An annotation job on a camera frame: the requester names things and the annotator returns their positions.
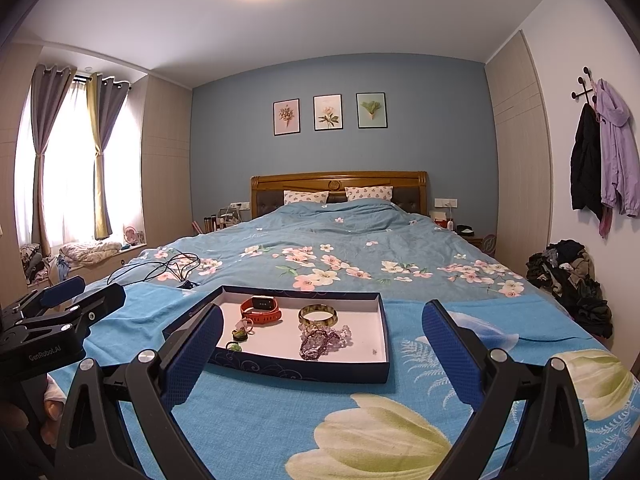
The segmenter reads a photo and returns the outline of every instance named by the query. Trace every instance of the purple jacket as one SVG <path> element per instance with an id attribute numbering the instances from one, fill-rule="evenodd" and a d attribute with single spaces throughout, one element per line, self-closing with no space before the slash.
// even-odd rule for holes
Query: purple jacket
<path id="1" fill-rule="evenodd" d="M 600 123 L 602 153 L 602 203 L 615 208 L 620 197 L 620 214 L 640 212 L 640 160 L 629 125 L 630 112 L 618 93 L 603 79 L 596 85 L 596 111 Z"/>

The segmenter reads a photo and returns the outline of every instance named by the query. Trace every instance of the black jacket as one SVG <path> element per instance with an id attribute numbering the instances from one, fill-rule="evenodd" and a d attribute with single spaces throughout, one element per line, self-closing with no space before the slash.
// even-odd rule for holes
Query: black jacket
<path id="1" fill-rule="evenodd" d="M 601 168 L 600 125 L 596 112 L 585 104 L 571 154 L 571 204 L 573 209 L 588 207 L 598 220 L 602 220 Z"/>

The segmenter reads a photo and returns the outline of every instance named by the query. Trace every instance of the floral pillowcase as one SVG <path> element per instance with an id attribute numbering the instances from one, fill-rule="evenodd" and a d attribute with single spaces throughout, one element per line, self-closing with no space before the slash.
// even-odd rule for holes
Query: floral pillowcase
<path id="1" fill-rule="evenodd" d="M 380 198 L 391 201 L 393 186 L 373 186 L 373 187 L 345 187 L 344 192 L 347 200 L 358 200 L 360 198 Z"/>
<path id="2" fill-rule="evenodd" d="M 284 205 L 294 202 L 317 202 L 319 204 L 326 204 L 326 199 L 329 196 L 328 191 L 320 191 L 318 193 L 306 193 L 303 191 L 288 191 L 284 192 Z"/>

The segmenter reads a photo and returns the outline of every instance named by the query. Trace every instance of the blue gripper pad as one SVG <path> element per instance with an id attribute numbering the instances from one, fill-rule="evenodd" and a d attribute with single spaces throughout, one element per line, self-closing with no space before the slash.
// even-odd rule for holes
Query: blue gripper pad
<path id="1" fill-rule="evenodd" d="M 438 361 L 460 401 L 471 405 L 477 412 L 484 401 L 482 391 L 484 371 L 457 333 L 457 330 L 462 329 L 456 325 L 442 306 L 440 308 L 442 311 L 433 301 L 424 306 L 422 330 L 433 351 L 436 352 Z"/>
<path id="2" fill-rule="evenodd" d="M 224 321 L 220 307 L 214 306 L 182 343 L 164 371 L 164 392 L 160 398 L 168 412 L 182 404 L 222 336 Z"/>
<path id="3" fill-rule="evenodd" d="M 42 293 L 40 304 L 46 307 L 58 306 L 60 303 L 80 296 L 84 292 L 84 280 L 81 276 L 74 276 L 69 280 L 46 288 Z"/>

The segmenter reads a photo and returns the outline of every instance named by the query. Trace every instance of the hand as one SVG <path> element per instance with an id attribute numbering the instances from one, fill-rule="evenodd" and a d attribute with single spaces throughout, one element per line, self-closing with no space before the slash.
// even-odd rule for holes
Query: hand
<path id="1" fill-rule="evenodd" d="M 62 420 L 62 411 L 65 403 L 59 399 L 64 398 L 64 394 L 53 380 L 47 375 L 49 385 L 45 393 L 44 412 L 47 419 L 40 428 L 40 436 L 45 444 L 55 448 L 58 440 L 58 431 L 60 430 L 60 421 Z M 0 428 L 9 431 L 26 430 L 29 425 L 29 419 L 26 414 L 17 406 L 0 401 Z"/>

